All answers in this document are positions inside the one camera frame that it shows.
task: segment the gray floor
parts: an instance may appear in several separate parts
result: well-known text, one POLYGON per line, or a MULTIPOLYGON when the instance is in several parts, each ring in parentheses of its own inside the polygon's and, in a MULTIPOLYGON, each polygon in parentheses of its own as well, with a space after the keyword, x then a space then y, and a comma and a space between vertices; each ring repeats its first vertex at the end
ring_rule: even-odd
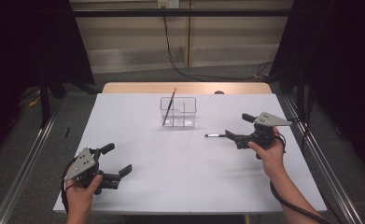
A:
MULTIPOLYGON (((257 74, 257 66, 220 66, 181 69, 190 74, 223 76, 223 77, 252 77, 257 74)), ((228 80, 213 77, 201 77, 205 81, 260 81, 260 79, 228 80)), ((95 89, 101 90, 109 81, 196 81, 190 77, 182 76, 172 69, 130 72, 121 74, 96 75, 95 89)), ((285 96, 281 95, 278 83, 270 84, 272 91, 278 94, 280 104, 291 118, 285 103, 285 96)), ((61 175, 64 166, 74 156, 80 137, 83 134, 86 122, 95 102, 95 95, 89 95, 71 85, 65 85, 67 96, 62 99, 54 99, 50 96, 50 104, 56 119, 51 127, 49 136, 43 144, 43 148, 37 155, 33 169, 28 173, 25 185, 16 196, 14 208, 4 223, 63 223, 65 215, 52 211, 60 187, 61 175)), ((21 99, 21 103, 29 102, 32 96, 21 99)), ((6 198, 16 176, 18 176, 24 160, 30 153, 30 149, 39 133, 41 123, 40 104, 28 107, 21 106, 14 126, 8 133, 5 141, 0 146, 0 204, 6 198)), ((355 155, 354 149, 347 139, 335 132, 335 124, 326 111, 317 101, 314 101, 310 130, 320 145, 330 166, 345 192, 350 197, 358 211, 362 223, 365 223, 365 164, 355 155)), ((297 127, 292 127, 298 143, 301 142, 297 127)), ((322 175, 316 161, 305 146, 304 154, 328 207, 332 208, 343 223, 348 223, 344 213, 339 207, 339 202, 328 187, 325 177, 322 175)), ((335 215, 329 210, 324 216, 330 223, 339 223, 335 215)), ((250 216, 251 223, 286 223, 281 213, 260 214, 250 216)), ((90 223, 125 223, 123 217, 92 216, 90 223)))

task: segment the pen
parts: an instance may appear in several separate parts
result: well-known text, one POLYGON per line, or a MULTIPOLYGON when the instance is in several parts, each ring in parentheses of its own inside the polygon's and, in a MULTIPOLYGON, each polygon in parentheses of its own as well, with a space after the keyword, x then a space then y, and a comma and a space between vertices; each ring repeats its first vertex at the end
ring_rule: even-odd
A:
POLYGON ((171 104, 174 101, 175 92, 176 92, 176 88, 174 88, 174 92, 173 92, 173 95, 171 96, 170 104, 168 104, 167 113, 165 113, 165 117, 164 117, 164 121, 162 122, 162 126, 164 126, 165 121, 167 120, 168 112, 170 112, 171 104))
POLYGON ((226 134, 210 133, 206 134, 204 137, 226 137, 226 134))

